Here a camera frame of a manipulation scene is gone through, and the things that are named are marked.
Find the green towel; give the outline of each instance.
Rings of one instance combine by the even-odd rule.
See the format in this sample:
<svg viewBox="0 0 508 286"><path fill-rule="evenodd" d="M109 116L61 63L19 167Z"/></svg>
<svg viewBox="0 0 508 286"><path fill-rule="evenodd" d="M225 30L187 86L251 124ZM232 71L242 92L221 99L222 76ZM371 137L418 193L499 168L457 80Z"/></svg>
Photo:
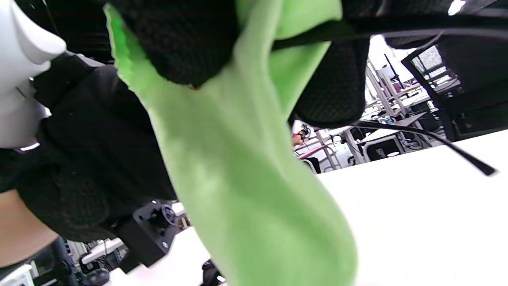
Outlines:
<svg viewBox="0 0 508 286"><path fill-rule="evenodd" d="M341 19L339 1L237 0L231 61L198 91L159 76L105 10L119 76L147 109L178 197L228 284L352 285L351 230L294 157L286 125L329 44L271 52L275 39Z"/></svg>

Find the skin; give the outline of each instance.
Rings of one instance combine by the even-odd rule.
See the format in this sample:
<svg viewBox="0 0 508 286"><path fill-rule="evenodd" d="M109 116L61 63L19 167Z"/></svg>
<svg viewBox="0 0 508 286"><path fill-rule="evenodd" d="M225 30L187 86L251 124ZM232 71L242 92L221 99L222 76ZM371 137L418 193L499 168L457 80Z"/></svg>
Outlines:
<svg viewBox="0 0 508 286"><path fill-rule="evenodd" d="M39 252L58 235L23 203L16 190L0 193L0 267Z"/></svg>

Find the white robot part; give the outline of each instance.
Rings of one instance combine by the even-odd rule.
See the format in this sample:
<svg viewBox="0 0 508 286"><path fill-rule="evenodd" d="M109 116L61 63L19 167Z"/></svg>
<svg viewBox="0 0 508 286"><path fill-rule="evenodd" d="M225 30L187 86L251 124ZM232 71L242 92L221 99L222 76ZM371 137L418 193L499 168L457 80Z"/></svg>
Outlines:
<svg viewBox="0 0 508 286"><path fill-rule="evenodd" d="M0 26L0 148L22 148L36 142L46 114L32 97L29 78L47 71L66 43L30 20L14 0L0 1Z"/></svg>

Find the black mount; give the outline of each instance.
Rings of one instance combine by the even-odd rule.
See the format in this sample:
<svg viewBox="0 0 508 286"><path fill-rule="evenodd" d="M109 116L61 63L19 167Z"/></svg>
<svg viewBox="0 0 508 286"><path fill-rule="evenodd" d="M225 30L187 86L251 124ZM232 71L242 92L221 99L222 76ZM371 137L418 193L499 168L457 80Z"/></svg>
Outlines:
<svg viewBox="0 0 508 286"><path fill-rule="evenodd" d="M129 248L119 265L128 274L140 264L150 267L168 254L178 225L169 205L151 203L115 226L114 232Z"/></svg>

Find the white table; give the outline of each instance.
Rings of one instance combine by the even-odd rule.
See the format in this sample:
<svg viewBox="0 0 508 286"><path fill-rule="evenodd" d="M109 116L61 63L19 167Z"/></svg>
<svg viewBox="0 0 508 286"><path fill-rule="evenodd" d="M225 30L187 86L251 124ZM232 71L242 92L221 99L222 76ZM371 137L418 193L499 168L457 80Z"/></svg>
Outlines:
<svg viewBox="0 0 508 286"><path fill-rule="evenodd" d="M418 114L418 115L415 115L415 116L411 116L411 117L405 118L405 119L403 119L401 121L394 122L393 125L407 127L407 126L413 124L414 122L416 122L418 119L422 118L425 115L425 113L426 112ZM372 132L369 136L363 138L360 142L358 142L358 144L360 145L362 143L369 142L369 141L376 140L376 139L380 139L380 138L383 138L383 137L387 137L387 136L390 136L392 134L396 134L396 133L399 133L399 132L402 132L402 131L391 130L391 129L378 129L378 130Z"/></svg>
<svg viewBox="0 0 508 286"><path fill-rule="evenodd" d="M457 143L500 171L508 170L508 131ZM413 167L400 168L412 164ZM397 170L392 188L365 180ZM508 285L507 177L485 177L445 146L319 175L351 224L359 251L356 286ZM170 254L113 285L198 286L209 254L192 228Z"/></svg>

